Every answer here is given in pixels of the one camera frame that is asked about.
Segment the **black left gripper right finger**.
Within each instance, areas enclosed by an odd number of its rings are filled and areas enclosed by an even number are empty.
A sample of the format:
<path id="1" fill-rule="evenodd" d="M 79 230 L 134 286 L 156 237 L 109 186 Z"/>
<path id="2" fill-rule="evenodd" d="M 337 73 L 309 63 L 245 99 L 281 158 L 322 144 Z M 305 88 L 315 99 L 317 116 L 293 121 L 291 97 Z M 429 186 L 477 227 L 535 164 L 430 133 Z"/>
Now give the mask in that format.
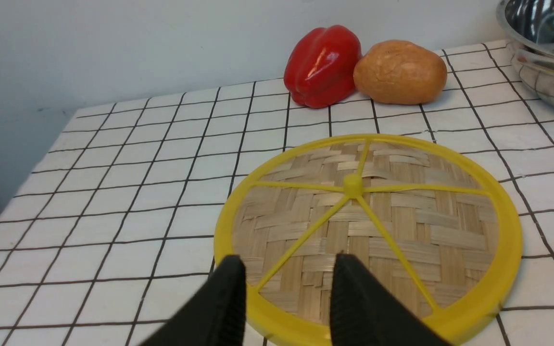
<path id="1" fill-rule="evenodd" d="M 333 346 L 448 346 L 398 301 L 362 262 L 339 253 L 330 296 Z"/>

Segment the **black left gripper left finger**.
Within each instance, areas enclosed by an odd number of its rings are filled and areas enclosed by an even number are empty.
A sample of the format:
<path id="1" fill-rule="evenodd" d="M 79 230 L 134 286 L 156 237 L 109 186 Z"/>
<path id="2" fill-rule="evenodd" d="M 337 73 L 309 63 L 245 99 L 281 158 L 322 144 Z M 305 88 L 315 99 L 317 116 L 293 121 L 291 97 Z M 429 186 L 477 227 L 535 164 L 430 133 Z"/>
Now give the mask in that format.
<path id="1" fill-rule="evenodd" d="M 225 256 L 213 274 L 143 346 L 241 346 L 246 326 L 245 266 Z"/>

